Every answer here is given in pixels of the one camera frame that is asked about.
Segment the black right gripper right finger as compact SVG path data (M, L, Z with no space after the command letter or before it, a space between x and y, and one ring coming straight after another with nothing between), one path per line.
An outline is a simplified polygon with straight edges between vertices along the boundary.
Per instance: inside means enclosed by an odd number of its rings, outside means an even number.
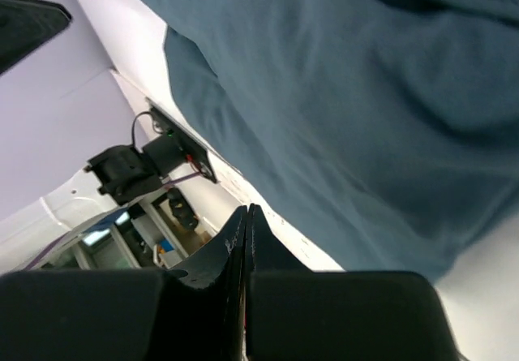
M246 221L250 360L457 360L431 283L412 272L313 272L270 230Z

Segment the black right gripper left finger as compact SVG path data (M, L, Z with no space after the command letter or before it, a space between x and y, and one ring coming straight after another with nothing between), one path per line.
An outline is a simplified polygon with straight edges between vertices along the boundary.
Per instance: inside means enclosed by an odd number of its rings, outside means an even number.
M4 360L239 360L247 208L170 270L24 270L1 278Z

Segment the teal blue t shirt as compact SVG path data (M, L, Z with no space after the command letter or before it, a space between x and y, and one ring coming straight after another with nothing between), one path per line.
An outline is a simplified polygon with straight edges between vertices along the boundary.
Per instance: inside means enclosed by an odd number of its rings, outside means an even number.
M172 97L347 270L441 278L518 209L518 0L141 0Z

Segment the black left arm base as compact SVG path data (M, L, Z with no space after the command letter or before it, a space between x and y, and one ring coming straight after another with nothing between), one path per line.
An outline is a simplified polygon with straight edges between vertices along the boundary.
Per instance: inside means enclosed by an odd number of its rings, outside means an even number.
M144 98L146 109L136 115L132 123L131 142L153 165L161 178L182 165L190 165L195 173L212 183L217 183L217 174L208 158L208 150L178 122L153 103ZM143 145L137 145L135 124L141 117L151 120L152 138Z

